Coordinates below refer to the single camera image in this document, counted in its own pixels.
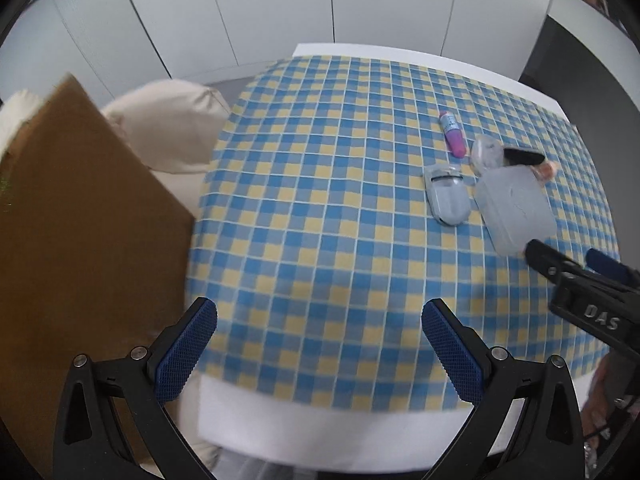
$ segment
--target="transparent plastic box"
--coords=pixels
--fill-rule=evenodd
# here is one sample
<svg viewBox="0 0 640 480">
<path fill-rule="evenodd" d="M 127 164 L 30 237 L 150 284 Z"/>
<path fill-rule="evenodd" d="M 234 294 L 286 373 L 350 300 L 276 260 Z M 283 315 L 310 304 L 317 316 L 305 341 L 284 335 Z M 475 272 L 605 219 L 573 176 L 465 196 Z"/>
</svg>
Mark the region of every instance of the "transparent plastic box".
<svg viewBox="0 0 640 480">
<path fill-rule="evenodd" d="M 546 192 L 528 166 L 488 170 L 476 184 L 478 209 L 495 252 L 515 256 L 534 238 L 556 235 L 556 219 Z"/>
</svg>

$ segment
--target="white table edge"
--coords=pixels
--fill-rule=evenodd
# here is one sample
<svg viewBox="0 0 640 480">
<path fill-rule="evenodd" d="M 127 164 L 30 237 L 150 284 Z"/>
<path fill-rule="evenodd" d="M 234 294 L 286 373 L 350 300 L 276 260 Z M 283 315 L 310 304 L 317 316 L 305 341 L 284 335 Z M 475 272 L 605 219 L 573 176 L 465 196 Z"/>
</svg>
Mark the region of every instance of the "white table edge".
<svg viewBox="0 0 640 480">
<path fill-rule="evenodd" d="M 396 61 L 399 63 L 409 63 L 444 72 L 468 77 L 481 83 L 494 86 L 500 90 L 510 92 L 519 97 L 542 106 L 546 110 L 562 117 L 565 121 L 569 119 L 565 115 L 558 101 L 530 88 L 522 83 L 510 79 L 506 76 L 491 72 L 479 66 L 470 65 L 448 57 L 436 56 L 415 50 L 405 50 L 389 46 L 364 45 L 353 43 L 299 43 L 293 52 L 293 57 L 301 56 L 347 56 L 363 57 L 367 59 L 382 59 L 385 61 Z"/>
<path fill-rule="evenodd" d="M 580 406 L 593 374 L 574 381 Z M 403 413 L 329 410 L 275 399 L 209 376 L 200 379 L 199 408 L 198 434 L 212 444 L 267 462 L 357 473 L 430 468 L 470 413 L 470 408 Z M 506 448 L 521 408 L 522 400 L 514 401 L 492 453 Z"/>
</svg>

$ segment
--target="black clamp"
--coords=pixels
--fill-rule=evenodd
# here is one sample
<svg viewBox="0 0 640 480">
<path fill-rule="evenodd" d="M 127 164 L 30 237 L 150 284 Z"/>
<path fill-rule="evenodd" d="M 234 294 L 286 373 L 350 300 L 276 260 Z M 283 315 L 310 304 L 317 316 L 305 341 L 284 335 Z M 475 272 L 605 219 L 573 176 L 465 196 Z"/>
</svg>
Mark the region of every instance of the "black clamp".
<svg viewBox="0 0 640 480">
<path fill-rule="evenodd" d="M 152 480 L 133 457 L 113 397 L 124 398 L 167 479 L 215 480 L 175 427 L 164 403 L 180 393 L 216 329 L 215 305 L 198 298 L 149 348 L 94 363 L 76 356 L 60 400 L 53 447 L 56 480 Z"/>
<path fill-rule="evenodd" d="M 525 399 L 511 440 L 485 480 L 584 478 L 580 413 L 569 370 L 558 355 L 545 363 L 488 348 L 440 299 L 425 304 L 422 329 L 461 399 L 474 404 L 429 480 L 476 478 L 514 399 Z"/>
<path fill-rule="evenodd" d="M 589 250 L 584 269 L 554 248 L 532 240 L 527 264 L 555 284 L 549 310 L 640 364 L 640 274 Z"/>
</svg>

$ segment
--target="blue gripper pad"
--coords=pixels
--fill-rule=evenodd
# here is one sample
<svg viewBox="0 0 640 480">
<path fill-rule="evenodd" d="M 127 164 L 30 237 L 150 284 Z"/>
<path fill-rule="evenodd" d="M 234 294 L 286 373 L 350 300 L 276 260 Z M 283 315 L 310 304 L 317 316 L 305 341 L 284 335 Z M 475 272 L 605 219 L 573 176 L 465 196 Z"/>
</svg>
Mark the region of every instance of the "blue gripper pad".
<svg viewBox="0 0 640 480">
<path fill-rule="evenodd" d="M 161 404 L 177 399 L 216 331 L 218 324 L 216 306 L 211 300 L 199 299 L 204 300 L 202 305 L 188 320 L 156 367 L 154 393 Z"/>
<path fill-rule="evenodd" d="M 422 309 L 422 331 L 460 399 L 477 406 L 484 394 L 482 369 L 433 300 Z"/>
<path fill-rule="evenodd" d="M 629 271 L 624 264 L 614 260 L 605 253 L 601 253 L 596 249 L 589 249 L 585 256 L 588 267 L 599 272 L 610 280 L 615 280 L 623 285 L 629 285 L 631 278 Z"/>
</svg>

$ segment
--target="gray floor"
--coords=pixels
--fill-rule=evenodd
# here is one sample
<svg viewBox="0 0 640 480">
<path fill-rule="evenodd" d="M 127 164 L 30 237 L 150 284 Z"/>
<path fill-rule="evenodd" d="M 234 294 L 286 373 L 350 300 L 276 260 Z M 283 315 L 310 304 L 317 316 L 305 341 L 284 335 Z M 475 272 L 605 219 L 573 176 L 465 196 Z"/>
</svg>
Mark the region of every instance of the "gray floor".
<svg viewBox="0 0 640 480">
<path fill-rule="evenodd" d="M 622 261 L 640 268 L 640 112 L 602 63 L 551 18 L 526 73 L 577 126 L 607 195 Z"/>
<path fill-rule="evenodd" d="M 314 480 L 316 473 L 283 466 L 223 449 L 212 471 L 217 480 Z"/>
</svg>

